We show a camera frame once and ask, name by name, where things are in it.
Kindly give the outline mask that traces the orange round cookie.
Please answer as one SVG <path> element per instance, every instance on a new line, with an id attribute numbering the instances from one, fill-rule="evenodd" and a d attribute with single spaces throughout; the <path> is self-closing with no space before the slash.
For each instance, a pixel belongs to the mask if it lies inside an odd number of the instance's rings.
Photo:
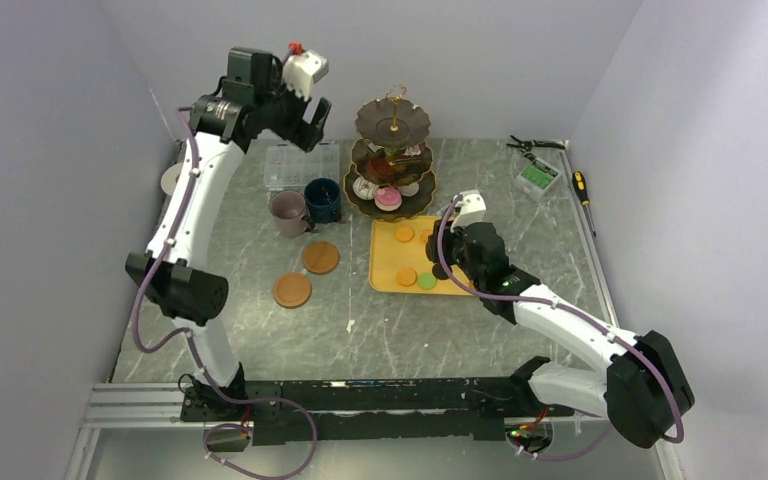
<path id="1" fill-rule="evenodd" d="M 395 279 L 400 286 L 410 287 L 417 282 L 418 274 L 413 268 L 403 267 L 396 272 Z"/>

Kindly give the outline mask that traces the white chocolate drizzle donut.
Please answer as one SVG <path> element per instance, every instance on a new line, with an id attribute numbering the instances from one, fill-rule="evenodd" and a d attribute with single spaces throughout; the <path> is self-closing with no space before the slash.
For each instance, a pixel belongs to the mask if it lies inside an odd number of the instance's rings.
<path id="1" fill-rule="evenodd" d="M 360 200 L 374 200 L 378 190 L 378 185 L 364 179 L 363 177 L 356 178 L 352 183 L 352 191 Z"/>

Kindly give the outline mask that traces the orange macaron top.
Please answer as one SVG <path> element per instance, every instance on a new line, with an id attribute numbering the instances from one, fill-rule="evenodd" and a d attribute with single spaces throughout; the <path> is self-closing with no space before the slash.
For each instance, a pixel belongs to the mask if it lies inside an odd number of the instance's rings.
<path id="1" fill-rule="evenodd" d="M 415 236 L 415 231 L 409 226 L 399 226 L 394 230 L 394 237 L 402 243 L 410 242 Z"/>

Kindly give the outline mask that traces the chocolate triangle cake slice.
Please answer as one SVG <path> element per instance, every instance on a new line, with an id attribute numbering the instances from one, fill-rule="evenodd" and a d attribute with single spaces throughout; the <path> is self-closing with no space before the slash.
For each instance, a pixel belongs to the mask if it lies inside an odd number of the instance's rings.
<path id="1" fill-rule="evenodd" d="M 389 184 L 393 178 L 392 165 L 385 158 L 373 158 L 367 164 L 367 177 L 376 184 Z"/>

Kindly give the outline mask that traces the green macaron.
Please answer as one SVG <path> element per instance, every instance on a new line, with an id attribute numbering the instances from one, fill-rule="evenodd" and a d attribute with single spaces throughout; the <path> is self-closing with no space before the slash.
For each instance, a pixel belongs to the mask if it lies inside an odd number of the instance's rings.
<path id="1" fill-rule="evenodd" d="M 416 284 L 420 289 L 430 291 L 437 286 L 438 279 L 431 272 L 423 272 L 417 276 Z"/>

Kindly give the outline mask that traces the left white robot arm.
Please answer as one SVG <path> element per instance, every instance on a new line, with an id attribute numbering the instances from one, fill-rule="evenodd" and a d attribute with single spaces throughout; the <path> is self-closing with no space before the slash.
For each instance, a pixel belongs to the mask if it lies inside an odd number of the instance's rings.
<path id="1" fill-rule="evenodd" d="M 304 152 L 320 143 L 331 102 L 322 98 L 311 119 L 304 115 L 314 86 L 328 71 L 323 55 L 297 43 L 283 56 L 232 48 L 216 89 L 179 108 L 186 135 L 182 170 L 154 236 L 143 252 L 126 259 L 126 272 L 138 287 L 129 319 L 135 346 L 150 354 L 182 336 L 196 383 L 213 387 L 207 404 L 224 420 L 245 411 L 248 394 L 244 368 L 219 318 L 229 283 L 206 267 L 219 207 L 263 131 Z"/>

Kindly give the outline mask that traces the pink frosted donut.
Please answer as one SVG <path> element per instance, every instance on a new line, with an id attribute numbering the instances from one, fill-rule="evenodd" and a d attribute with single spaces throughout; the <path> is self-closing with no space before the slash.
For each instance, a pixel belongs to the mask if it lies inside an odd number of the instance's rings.
<path id="1" fill-rule="evenodd" d="M 375 193 L 374 203 L 380 211 L 394 212 L 401 207 L 403 198 L 395 187 L 380 187 Z"/>

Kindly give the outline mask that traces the three-tier black dessert stand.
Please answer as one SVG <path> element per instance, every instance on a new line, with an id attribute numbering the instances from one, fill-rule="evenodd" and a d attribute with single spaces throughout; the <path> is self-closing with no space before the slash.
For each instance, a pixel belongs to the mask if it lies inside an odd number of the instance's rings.
<path id="1" fill-rule="evenodd" d="M 342 187 L 350 204 L 373 219 L 395 222 L 412 219 L 430 207 L 438 186 L 434 172 L 435 155 L 429 144 L 431 118 L 428 112 L 406 97 L 407 87 L 395 84 L 386 95 L 370 100 L 357 111 L 355 119 L 359 138 L 350 151 L 350 163 Z M 367 164 L 373 158 L 385 158 L 393 168 L 392 182 L 376 184 L 395 187 L 417 182 L 419 192 L 403 197 L 394 212 L 380 211 L 374 200 L 360 200 L 352 191 L 358 177 L 367 177 Z"/>

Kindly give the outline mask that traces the black sandwich cookie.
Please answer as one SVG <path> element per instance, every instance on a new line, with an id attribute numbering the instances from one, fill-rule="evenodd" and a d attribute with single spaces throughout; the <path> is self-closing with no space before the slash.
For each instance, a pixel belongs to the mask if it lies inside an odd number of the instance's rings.
<path id="1" fill-rule="evenodd" d="M 441 264 L 434 263 L 432 265 L 432 274 L 438 280 L 447 280 L 449 275 L 443 269 Z"/>

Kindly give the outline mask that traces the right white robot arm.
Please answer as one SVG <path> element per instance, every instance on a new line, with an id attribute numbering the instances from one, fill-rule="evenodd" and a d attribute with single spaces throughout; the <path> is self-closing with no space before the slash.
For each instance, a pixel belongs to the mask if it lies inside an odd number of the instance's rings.
<path id="1" fill-rule="evenodd" d="M 685 438 L 683 416 L 695 397 L 671 342 L 651 330 L 637 334 L 601 321 L 511 264 L 488 222 L 466 227 L 437 220 L 426 254 L 445 274 L 466 275 L 458 287 L 509 323 L 531 329 L 583 360 L 585 368 L 534 358 L 512 375 L 511 401 L 534 415 L 562 406 L 607 419 L 637 447 Z"/>

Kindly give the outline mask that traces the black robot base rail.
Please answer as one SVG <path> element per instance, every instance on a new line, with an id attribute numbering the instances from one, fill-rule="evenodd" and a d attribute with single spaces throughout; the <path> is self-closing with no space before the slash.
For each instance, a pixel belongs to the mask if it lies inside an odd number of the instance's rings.
<path id="1" fill-rule="evenodd" d="M 192 379 L 182 387 L 185 423 L 245 426 L 257 446 L 310 440 L 469 437 L 500 441 L 525 425 L 543 434 L 546 406 L 512 377 L 362 380 L 263 380 L 214 391 Z"/>

